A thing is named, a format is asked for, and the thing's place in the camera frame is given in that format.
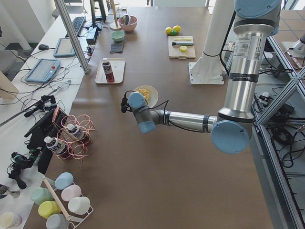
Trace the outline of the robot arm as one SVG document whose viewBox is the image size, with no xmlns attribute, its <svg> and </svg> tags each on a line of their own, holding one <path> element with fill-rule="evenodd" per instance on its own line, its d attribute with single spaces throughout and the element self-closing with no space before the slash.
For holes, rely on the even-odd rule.
<svg viewBox="0 0 305 229">
<path fill-rule="evenodd" d="M 222 152 L 244 151 L 252 135 L 254 116 L 252 99 L 259 78 L 267 37 L 277 34 L 281 2 L 279 0 L 218 0 L 213 8 L 202 56 L 191 63 L 193 83 L 218 84 L 222 80 L 222 50 L 229 31 L 236 34 L 224 106 L 216 116 L 191 114 L 148 105 L 137 91 L 127 91 L 122 112 L 133 113 L 142 133 L 158 124 L 210 133 L 213 144 Z"/>
</svg>

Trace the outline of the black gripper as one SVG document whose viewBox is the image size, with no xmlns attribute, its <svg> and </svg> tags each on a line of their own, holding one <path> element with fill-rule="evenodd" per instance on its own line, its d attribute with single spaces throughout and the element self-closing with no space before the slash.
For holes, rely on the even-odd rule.
<svg viewBox="0 0 305 229">
<path fill-rule="evenodd" d="M 128 90 L 124 93 L 124 96 L 123 96 L 122 102 L 121 102 L 121 112 L 122 113 L 126 113 L 127 111 L 132 112 L 132 109 L 128 104 L 128 99 L 127 99 L 127 93 L 128 92 L 133 92 L 133 90 Z"/>
</svg>

